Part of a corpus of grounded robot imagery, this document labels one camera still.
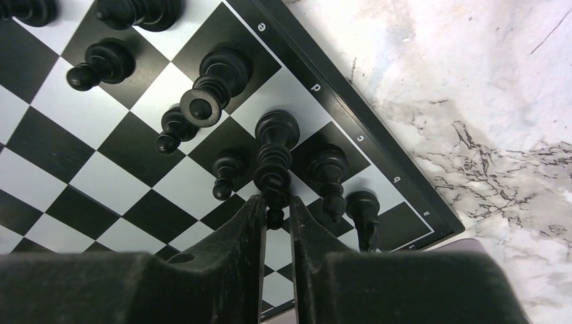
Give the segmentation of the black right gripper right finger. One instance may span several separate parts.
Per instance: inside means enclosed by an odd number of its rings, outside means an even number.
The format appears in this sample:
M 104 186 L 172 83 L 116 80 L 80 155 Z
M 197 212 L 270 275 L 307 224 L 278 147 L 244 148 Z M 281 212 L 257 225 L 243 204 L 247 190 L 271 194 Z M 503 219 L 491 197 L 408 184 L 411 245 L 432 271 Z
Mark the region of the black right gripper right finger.
M 298 323 L 527 323 L 485 252 L 358 252 L 289 203 Z

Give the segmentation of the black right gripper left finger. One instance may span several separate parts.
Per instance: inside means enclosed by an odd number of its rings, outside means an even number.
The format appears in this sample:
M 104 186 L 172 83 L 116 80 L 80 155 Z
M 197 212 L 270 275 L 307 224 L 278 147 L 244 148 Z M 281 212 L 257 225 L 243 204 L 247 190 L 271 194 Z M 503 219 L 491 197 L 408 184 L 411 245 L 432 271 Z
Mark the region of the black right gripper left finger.
M 146 252 L 1 257 L 2 323 L 259 323 L 264 199 L 163 261 Z

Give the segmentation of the black chess knight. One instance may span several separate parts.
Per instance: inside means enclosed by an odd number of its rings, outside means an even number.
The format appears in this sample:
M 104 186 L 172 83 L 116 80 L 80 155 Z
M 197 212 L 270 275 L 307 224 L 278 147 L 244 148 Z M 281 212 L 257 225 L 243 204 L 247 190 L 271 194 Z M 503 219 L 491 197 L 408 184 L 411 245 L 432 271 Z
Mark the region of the black chess knight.
M 380 203 L 371 192 L 355 191 L 346 198 L 346 214 L 354 222 L 361 252 L 376 252 L 378 249 L 379 210 Z

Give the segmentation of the black chess pawn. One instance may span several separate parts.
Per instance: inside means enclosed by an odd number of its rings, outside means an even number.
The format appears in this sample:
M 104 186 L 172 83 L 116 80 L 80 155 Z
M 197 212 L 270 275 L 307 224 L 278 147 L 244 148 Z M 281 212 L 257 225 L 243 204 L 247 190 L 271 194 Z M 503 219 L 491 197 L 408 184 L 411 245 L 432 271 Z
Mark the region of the black chess pawn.
M 70 69 L 66 80 L 74 90 L 87 91 L 101 82 L 122 83 L 135 68 L 136 59 L 122 40 L 104 38 L 86 49 L 84 62 Z
M 216 180 L 212 195 L 217 200 L 227 200 L 234 191 L 234 182 L 244 176 L 248 169 L 248 160 L 235 151 L 222 151 L 212 164 Z
M 192 140 L 199 127 L 189 122 L 180 107 L 172 107 L 161 118 L 162 132 L 159 134 L 155 149 L 162 155 L 172 155 L 182 142 Z

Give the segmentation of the black chess bishop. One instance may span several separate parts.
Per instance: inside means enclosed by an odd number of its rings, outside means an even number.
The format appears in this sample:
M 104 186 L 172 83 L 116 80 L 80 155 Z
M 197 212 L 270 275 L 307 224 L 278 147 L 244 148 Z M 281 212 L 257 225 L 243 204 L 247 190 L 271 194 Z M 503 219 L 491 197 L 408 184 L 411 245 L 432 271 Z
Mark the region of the black chess bishop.
M 349 176 L 349 162 L 345 153 L 331 144 L 312 155 L 307 170 L 322 198 L 324 213 L 338 223 L 346 208 L 342 183 Z

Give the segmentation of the black chess piece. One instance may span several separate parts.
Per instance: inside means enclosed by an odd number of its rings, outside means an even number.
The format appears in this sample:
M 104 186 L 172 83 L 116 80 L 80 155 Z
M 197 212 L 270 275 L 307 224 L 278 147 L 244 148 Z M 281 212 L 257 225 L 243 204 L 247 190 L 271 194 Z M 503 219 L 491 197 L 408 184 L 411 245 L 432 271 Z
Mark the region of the black chess piece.
M 273 110 L 258 120 L 255 136 L 260 149 L 256 158 L 258 167 L 254 172 L 254 184 L 268 207 L 267 228 L 277 230 L 283 225 L 283 209 L 289 206 L 291 197 L 291 149 L 299 141 L 299 125 L 288 112 Z
M 1 0 L 1 21 L 16 18 L 32 27 L 43 27 L 57 18 L 54 0 Z
M 215 125 L 233 97 L 240 95 L 252 77 L 252 63 L 241 52 L 216 49 L 200 62 L 199 76 L 180 100 L 183 116 L 198 128 Z
M 162 32 L 176 23 L 184 6 L 179 0 L 95 1 L 96 18 L 114 30 L 139 26 L 150 32 Z

